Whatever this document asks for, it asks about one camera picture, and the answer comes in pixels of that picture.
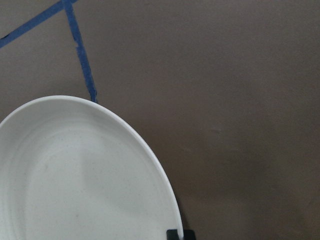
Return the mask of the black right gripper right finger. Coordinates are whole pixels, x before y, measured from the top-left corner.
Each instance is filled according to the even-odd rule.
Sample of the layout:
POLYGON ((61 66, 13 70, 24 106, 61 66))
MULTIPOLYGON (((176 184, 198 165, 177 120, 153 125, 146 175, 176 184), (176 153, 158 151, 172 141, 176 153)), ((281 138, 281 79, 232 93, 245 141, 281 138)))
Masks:
POLYGON ((195 232, 193 230, 184 230, 183 231, 184 240, 195 240, 195 232))

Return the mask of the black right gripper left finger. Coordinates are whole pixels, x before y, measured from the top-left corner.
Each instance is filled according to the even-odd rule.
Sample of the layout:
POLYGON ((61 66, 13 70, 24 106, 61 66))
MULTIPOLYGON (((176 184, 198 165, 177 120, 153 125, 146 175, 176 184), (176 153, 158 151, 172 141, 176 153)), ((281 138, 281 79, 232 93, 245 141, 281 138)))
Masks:
POLYGON ((178 231, 176 229, 168 229, 166 231, 167 240, 178 240, 178 231))

